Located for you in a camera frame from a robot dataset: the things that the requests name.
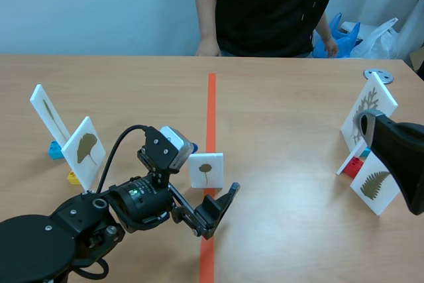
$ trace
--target lego brick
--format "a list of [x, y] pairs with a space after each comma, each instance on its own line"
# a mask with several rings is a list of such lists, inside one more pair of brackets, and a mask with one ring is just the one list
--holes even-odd
[[56, 141], [52, 141], [50, 144], [50, 148], [48, 149], [48, 154], [51, 159], [61, 159], [64, 158], [62, 154], [62, 149]]
[[68, 175], [68, 181], [71, 185], [81, 185], [80, 181], [78, 180], [77, 176], [74, 174], [73, 171], [71, 171]]
[[358, 174], [359, 170], [362, 168], [363, 161], [358, 157], [352, 158], [352, 160], [346, 165], [343, 172], [350, 176], [351, 178], [355, 178]]
[[362, 154], [360, 155], [360, 157], [368, 157], [368, 155], [370, 154], [371, 150], [367, 147], [365, 148], [365, 150], [362, 152]]

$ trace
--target orange tape line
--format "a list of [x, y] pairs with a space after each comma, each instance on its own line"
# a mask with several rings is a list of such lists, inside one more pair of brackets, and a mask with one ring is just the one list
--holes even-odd
[[[206, 152], [217, 149], [217, 75], [209, 73], [207, 86]], [[205, 189], [204, 195], [215, 196], [215, 189]], [[215, 244], [214, 238], [201, 238], [199, 283], [215, 281]]]

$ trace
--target wooden table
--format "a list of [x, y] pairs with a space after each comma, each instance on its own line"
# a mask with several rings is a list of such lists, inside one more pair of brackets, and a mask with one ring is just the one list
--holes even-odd
[[[48, 92], [74, 131], [86, 115], [109, 150], [139, 123], [170, 125], [205, 150], [207, 78], [217, 73], [217, 151], [242, 187], [215, 234], [216, 283], [422, 282], [424, 217], [399, 195], [377, 217], [335, 171], [348, 154], [339, 129], [365, 68], [395, 77], [393, 119], [424, 123], [424, 83], [400, 61], [259, 58], [0, 56], [0, 220], [50, 214], [81, 192], [29, 98]], [[122, 143], [106, 186], [146, 170], [144, 136]], [[192, 202], [187, 167], [172, 177]], [[200, 240], [171, 221], [127, 234], [104, 282], [199, 282]], [[70, 282], [89, 282], [70, 276]]]

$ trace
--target blue lego brick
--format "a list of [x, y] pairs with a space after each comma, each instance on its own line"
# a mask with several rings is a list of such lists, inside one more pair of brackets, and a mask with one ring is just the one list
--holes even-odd
[[371, 152], [371, 150], [367, 147], [367, 148], [365, 148], [364, 152], [360, 155], [360, 157], [368, 157], [370, 152]]
[[52, 159], [61, 159], [64, 158], [62, 154], [62, 148], [59, 146], [58, 142], [52, 141], [50, 148], [48, 149], [48, 154]]

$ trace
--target yellow lego brick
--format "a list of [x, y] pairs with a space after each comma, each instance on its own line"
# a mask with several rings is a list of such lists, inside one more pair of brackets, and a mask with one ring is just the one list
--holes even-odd
[[71, 171], [68, 175], [68, 181], [71, 185], [81, 185], [80, 181], [78, 180], [77, 176], [75, 176], [74, 172]]

